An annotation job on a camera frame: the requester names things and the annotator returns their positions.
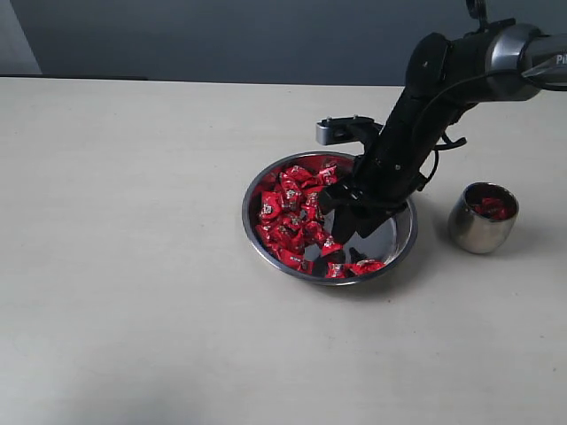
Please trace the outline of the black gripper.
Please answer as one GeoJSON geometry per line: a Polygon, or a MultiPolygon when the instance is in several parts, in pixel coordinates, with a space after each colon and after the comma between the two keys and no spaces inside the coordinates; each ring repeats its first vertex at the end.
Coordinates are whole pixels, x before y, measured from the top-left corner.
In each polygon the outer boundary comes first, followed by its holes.
{"type": "Polygon", "coordinates": [[[417,166],[360,155],[350,171],[320,192],[318,203],[324,213],[334,212],[334,240],[347,243],[355,232],[367,238],[403,212],[407,199],[428,183],[429,177],[417,166]]]}

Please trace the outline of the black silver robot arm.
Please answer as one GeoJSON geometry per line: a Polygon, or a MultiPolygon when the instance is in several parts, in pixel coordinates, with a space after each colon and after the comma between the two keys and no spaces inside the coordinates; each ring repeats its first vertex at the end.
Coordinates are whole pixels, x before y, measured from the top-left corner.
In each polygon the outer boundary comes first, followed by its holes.
{"type": "Polygon", "coordinates": [[[408,62],[405,87],[385,124],[362,116],[317,125],[322,145],[360,142],[352,171],[319,196],[333,213],[339,243],[371,235],[431,180],[421,167],[442,150],[439,140],[468,110],[491,102],[523,102],[542,90],[566,89],[566,37],[508,19],[450,41],[425,36],[408,62]]]}

